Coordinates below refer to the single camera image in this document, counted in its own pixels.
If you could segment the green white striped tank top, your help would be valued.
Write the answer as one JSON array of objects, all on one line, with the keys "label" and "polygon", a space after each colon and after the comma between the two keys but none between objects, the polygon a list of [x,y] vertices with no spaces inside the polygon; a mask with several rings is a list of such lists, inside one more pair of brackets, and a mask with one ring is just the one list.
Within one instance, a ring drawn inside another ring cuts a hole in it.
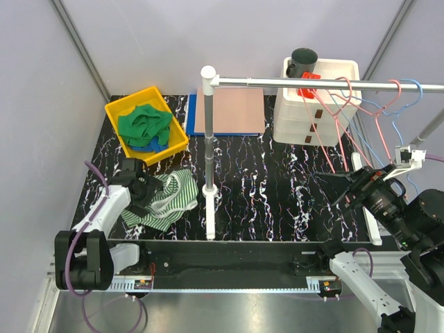
[{"label": "green white striped tank top", "polygon": [[153,201],[145,207],[148,214],[140,217],[129,210],[121,213],[128,227],[145,225],[166,232],[185,212],[198,205],[199,190],[190,169],[179,169],[155,178],[162,181],[163,190],[158,191]]}]

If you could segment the blue tank top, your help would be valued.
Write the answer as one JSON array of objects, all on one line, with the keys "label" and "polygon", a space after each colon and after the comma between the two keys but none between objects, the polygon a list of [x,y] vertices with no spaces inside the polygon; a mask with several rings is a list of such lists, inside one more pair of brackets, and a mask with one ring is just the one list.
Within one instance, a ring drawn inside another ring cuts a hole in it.
[{"label": "blue tank top", "polygon": [[169,144],[166,143],[165,145],[161,145],[159,143],[159,137],[155,136],[152,138],[152,140],[143,147],[139,146],[130,146],[130,149],[132,151],[140,152],[140,153],[160,153],[162,151],[167,150],[169,147]]}]

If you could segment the light blue wire hanger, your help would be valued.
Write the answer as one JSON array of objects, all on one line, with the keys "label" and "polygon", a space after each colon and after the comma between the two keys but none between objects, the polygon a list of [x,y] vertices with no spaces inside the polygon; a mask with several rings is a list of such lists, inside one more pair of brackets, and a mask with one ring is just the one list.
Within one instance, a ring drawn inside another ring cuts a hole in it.
[{"label": "light blue wire hanger", "polygon": [[[396,125],[396,120],[398,120],[398,118],[399,118],[400,115],[403,113],[403,111],[405,111],[406,109],[408,109],[408,108],[410,108],[410,107],[412,107],[412,106],[418,104],[418,103],[422,100],[424,92],[423,92],[422,85],[421,85],[417,80],[414,80],[414,79],[400,79],[400,81],[402,81],[402,82],[413,83],[413,84],[419,89],[419,96],[418,96],[418,98],[417,98],[413,103],[411,103],[411,104],[405,104],[405,105],[403,105],[403,106],[402,106],[399,110],[397,110],[397,111],[390,112],[390,113],[388,113],[387,111],[385,111],[385,113],[382,113],[382,114],[383,114],[385,117],[393,118],[393,120],[392,120],[392,122],[391,122],[391,125],[392,125],[394,131],[396,132],[396,134],[398,135],[398,139],[400,140],[401,145],[403,146],[404,139],[403,139],[403,136],[402,136],[400,130],[398,129],[398,127],[397,127],[397,125]],[[338,94],[339,96],[343,96],[343,97],[346,97],[346,98],[349,96],[349,95],[345,95],[345,93],[343,93],[343,91],[341,91],[341,90],[340,90],[340,93],[341,93],[341,94]],[[367,100],[367,99],[360,99],[360,98],[357,98],[356,100],[358,100],[358,101],[363,101],[363,102],[365,102],[365,103],[369,103],[369,104],[375,106],[375,107],[378,109],[378,107],[376,106],[376,102],[369,101],[369,100]],[[379,163],[379,165],[380,165],[381,167],[384,166],[384,164],[382,163],[382,161],[381,161],[381,159],[379,158],[379,156],[378,156],[378,155],[374,152],[374,150],[370,147],[370,144],[369,144],[369,143],[368,143],[363,137],[360,137],[360,132],[359,132],[357,129],[354,129],[354,131],[356,132],[356,134],[358,134],[358,137],[364,141],[364,146],[366,146],[366,147],[368,148],[368,150],[370,151],[370,154],[373,155],[373,157],[376,158],[376,160],[377,160],[377,162]],[[407,182],[408,182],[410,185],[413,186],[413,188],[415,189],[416,194],[419,194],[419,188],[418,188],[417,184],[415,184],[415,183],[413,182],[413,180],[410,179],[409,174],[407,174],[406,179],[407,179]]]}]

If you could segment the pink wire hanger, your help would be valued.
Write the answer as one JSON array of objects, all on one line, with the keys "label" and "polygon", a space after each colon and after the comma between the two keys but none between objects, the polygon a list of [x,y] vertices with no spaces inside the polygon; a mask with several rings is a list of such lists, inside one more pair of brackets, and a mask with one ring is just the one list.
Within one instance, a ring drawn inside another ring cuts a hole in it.
[{"label": "pink wire hanger", "polygon": [[[329,166],[330,166],[332,172],[333,172],[333,173],[336,173],[336,170],[335,170],[335,168],[334,168],[334,166],[333,166],[333,164],[332,164],[332,162],[331,162],[331,160],[330,160],[330,157],[329,157],[327,151],[323,148],[323,147],[324,147],[324,144],[323,144],[322,141],[321,141],[321,137],[320,137],[320,135],[319,135],[319,133],[318,133],[318,130],[317,130],[317,125],[315,124],[314,117],[312,116],[311,112],[309,111],[309,108],[308,108],[308,106],[307,106],[306,99],[303,98],[303,97],[301,97],[301,98],[302,98],[302,101],[303,101],[303,103],[304,103],[304,107],[305,107],[306,113],[307,113],[307,115],[308,115],[308,117],[309,117],[309,119],[310,119],[310,121],[311,121],[311,127],[312,127],[312,129],[314,130],[314,132],[315,132],[315,134],[316,134],[316,137],[318,138],[319,144],[322,146],[322,149],[323,149],[323,153],[324,153],[324,155],[325,155],[325,158],[327,159],[327,162],[328,162],[328,164],[329,164]],[[328,112],[328,110],[330,110],[330,109],[329,109],[328,106],[323,102],[323,99],[317,95],[317,93],[315,93],[315,99],[321,104],[321,106],[323,107],[323,110],[326,110],[327,113],[330,115],[330,119],[331,119],[331,121],[328,121],[325,125],[323,125],[323,126],[322,126],[322,129],[326,129],[326,128],[327,128],[327,125],[329,125],[330,128],[331,128],[331,129],[330,129],[330,132],[332,132],[333,124],[334,124],[334,128],[335,128],[335,131],[336,131],[336,136],[337,136],[338,145],[339,145],[339,149],[340,149],[340,152],[341,152],[341,157],[342,157],[342,160],[343,160],[343,167],[344,167],[345,171],[349,171],[348,164],[347,164],[346,157],[345,157],[345,151],[344,151],[343,144],[342,144],[342,141],[341,141],[341,137],[342,137],[342,135],[343,135],[344,133],[347,134],[347,130],[343,127],[343,125],[341,124],[340,121],[339,121],[339,125],[338,125],[338,126],[336,125],[335,119],[334,119],[333,116]]]},{"label": "pink wire hanger", "polygon": [[344,81],[348,84],[348,88],[349,88],[349,90],[350,90],[350,94],[349,94],[349,96],[348,96],[347,98],[346,98],[346,97],[343,97],[343,96],[339,96],[338,94],[331,94],[330,91],[327,90],[327,93],[330,95],[330,98],[333,100],[334,103],[336,103],[336,100],[334,99],[334,96],[337,96],[337,97],[339,97],[340,99],[343,99],[343,100],[345,101],[345,103],[344,103],[341,107],[337,106],[337,107],[338,107],[338,110],[337,110],[336,113],[331,113],[330,110],[328,110],[328,112],[329,112],[329,113],[333,116],[333,118],[335,119],[336,125],[337,125],[337,126],[339,125],[338,116],[339,116],[340,114],[344,114],[344,113],[343,113],[343,109],[344,109],[347,105],[351,105],[351,106],[355,107],[356,109],[361,110],[361,111],[363,111],[364,113],[370,115],[370,116],[374,119],[374,121],[375,121],[375,125],[376,125],[376,128],[377,128],[377,130],[378,130],[379,137],[380,137],[380,139],[381,139],[381,141],[382,141],[383,147],[384,147],[384,149],[385,149],[385,151],[386,151],[386,154],[387,154],[388,160],[389,160],[389,162],[393,162],[393,159],[392,159],[392,157],[391,157],[391,154],[389,153],[389,149],[388,149],[388,147],[387,147],[387,145],[386,145],[386,141],[385,141],[384,135],[383,135],[382,130],[381,130],[380,126],[379,126],[378,118],[379,118],[379,116],[381,115],[381,113],[385,113],[385,109],[387,109],[388,106],[390,106],[391,104],[395,103],[395,102],[400,98],[400,95],[401,95],[401,93],[402,93],[402,88],[401,88],[400,82],[399,82],[398,80],[395,80],[395,79],[390,79],[389,82],[394,83],[394,84],[397,86],[398,94],[396,95],[396,97],[395,97],[392,101],[388,102],[386,105],[384,105],[384,106],[382,106],[382,107],[381,107],[380,105],[376,104],[376,106],[378,107],[378,111],[376,111],[376,112],[369,112],[369,111],[363,109],[362,107],[360,107],[360,106],[358,106],[358,105],[355,105],[355,104],[351,103],[351,99],[353,99],[354,96],[353,96],[352,88],[351,88],[350,81],[349,81],[348,78],[342,76],[342,77],[338,77],[338,78],[336,78],[336,80],[344,80]]}]

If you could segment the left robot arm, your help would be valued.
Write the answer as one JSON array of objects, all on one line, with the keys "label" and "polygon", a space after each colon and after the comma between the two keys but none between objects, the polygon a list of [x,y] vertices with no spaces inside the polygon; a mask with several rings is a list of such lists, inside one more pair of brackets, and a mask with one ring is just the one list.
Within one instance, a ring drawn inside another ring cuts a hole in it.
[{"label": "left robot arm", "polygon": [[128,268],[136,275],[148,270],[150,258],[137,244],[111,248],[108,237],[122,212],[148,216],[147,206],[163,188],[162,181],[149,175],[145,161],[137,158],[124,159],[109,180],[91,162],[85,165],[100,178],[101,193],[81,222],[54,239],[56,286],[79,298],[107,290],[122,270]]}]

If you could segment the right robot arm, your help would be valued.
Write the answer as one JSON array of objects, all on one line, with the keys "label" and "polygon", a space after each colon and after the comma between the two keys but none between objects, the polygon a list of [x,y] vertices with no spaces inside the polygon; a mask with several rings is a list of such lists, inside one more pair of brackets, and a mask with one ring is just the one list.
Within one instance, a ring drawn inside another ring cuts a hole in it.
[{"label": "right robot arm", "polygon": [[400,261],[415,292],[414,311],[390,298],[337,240],[316,251],[315,267],[344,282],[374,317],[379,332],[443,331],[443,192],[426,189],[410,203],[391,187],[396,167],[364,166],[354,172],[315,173],[328,201],[348,198],[347,211],[365,207],[397,241]]}]

